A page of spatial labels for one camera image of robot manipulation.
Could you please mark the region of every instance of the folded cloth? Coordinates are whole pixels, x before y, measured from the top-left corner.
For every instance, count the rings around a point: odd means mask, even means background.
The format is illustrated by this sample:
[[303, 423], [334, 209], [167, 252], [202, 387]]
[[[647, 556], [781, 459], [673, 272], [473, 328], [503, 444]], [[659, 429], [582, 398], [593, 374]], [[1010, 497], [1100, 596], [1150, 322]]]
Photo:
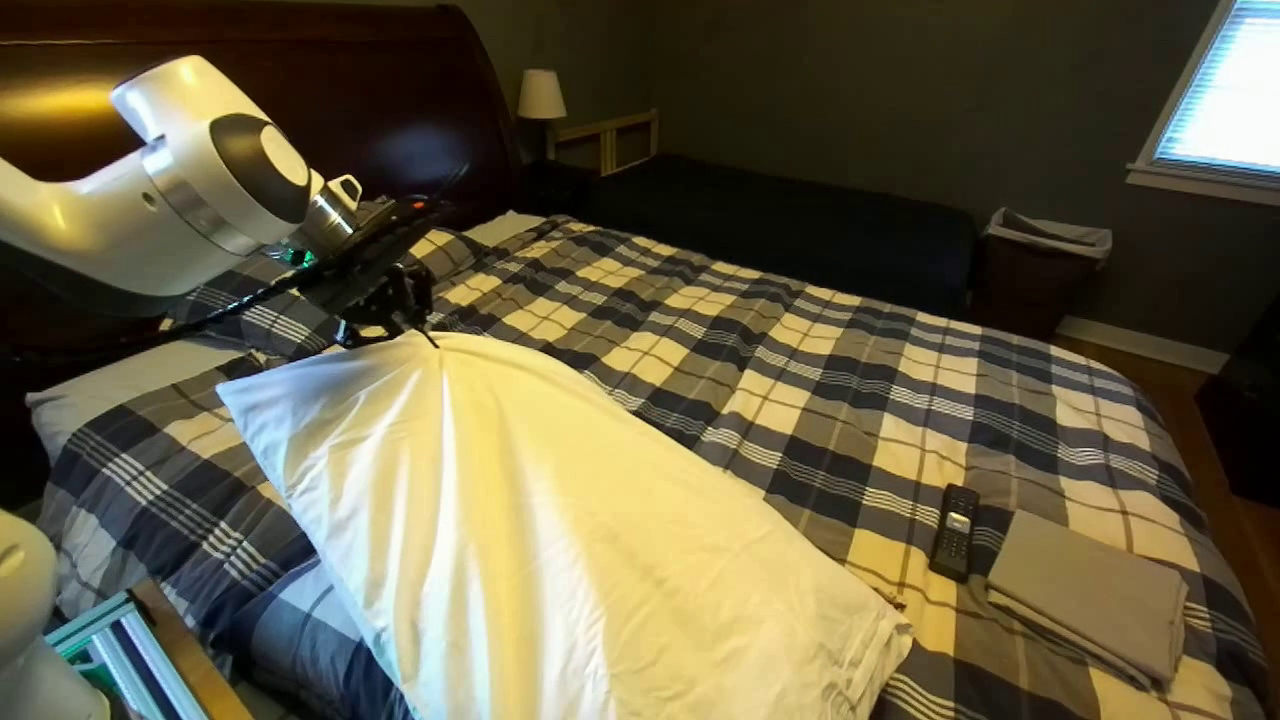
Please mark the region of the folded cloth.
[[416, 715], [868, 715], [909, 625], [582, 370], [407, 331], [219, 385]]
[[1031, 513], [1013, 516], [987, 601], [1161, 689], [1184, 654], [1188, 585], [1180, 573]]

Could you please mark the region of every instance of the window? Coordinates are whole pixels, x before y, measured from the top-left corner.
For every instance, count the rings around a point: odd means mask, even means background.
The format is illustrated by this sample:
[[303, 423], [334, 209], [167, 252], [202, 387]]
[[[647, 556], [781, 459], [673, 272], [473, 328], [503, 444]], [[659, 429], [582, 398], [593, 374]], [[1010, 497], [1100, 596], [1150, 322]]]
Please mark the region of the window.
[[1280, 0], [1218, 8], [1129, 178], [1280, 204]]

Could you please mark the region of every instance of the floor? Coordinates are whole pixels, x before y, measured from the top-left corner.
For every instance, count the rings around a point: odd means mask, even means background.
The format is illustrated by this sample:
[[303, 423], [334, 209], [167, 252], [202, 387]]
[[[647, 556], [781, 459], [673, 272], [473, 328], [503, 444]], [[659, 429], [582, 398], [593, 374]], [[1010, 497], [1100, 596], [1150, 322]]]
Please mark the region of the floor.
[[1280, 700], [1280, 506], [1242, 501], [1228, 487], [1228, 470], [1218, 459], [1218, 447], [1207, 438], [1207, 429], [1198, 403], [1198, 393], [1207, 374], [1157, 365], [1143, 354], [1081, 343], [1081, 338], [1058, 338], [1058, 343], [1081, 354], [1093, 354], [1100, 365], [1111, 365], [1161, 407], [1176, 447], [1188, 459], [1207, 531], [1218, 536], [1219, 553], [1237, 567], [1245, 596], [1255, 611], [1255, 631], [1273, 665], [1273, 696]]

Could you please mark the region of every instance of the lamp shade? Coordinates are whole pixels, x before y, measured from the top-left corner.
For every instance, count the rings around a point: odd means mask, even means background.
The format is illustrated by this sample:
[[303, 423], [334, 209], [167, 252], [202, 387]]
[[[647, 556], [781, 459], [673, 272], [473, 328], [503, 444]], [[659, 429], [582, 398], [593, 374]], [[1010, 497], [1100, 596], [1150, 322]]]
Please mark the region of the lamp shade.
[[559, 77], [552, 69], [524, 69], [522, 77], [522, 115], [524, 118], [559, 118], [565, 110], [565, 92]]

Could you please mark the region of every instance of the lamp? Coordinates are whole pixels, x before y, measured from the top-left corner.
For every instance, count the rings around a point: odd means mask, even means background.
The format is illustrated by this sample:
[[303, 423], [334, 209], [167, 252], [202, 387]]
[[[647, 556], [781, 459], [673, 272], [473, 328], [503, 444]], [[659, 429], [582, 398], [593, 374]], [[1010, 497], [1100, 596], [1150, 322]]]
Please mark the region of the lamp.
[[522, 72], [522, 102], [517, 115], [534, 125], [534, 163], [552, 161], [552, 125], [565, 118], [565, 92], [558, 69], [524, 69]]

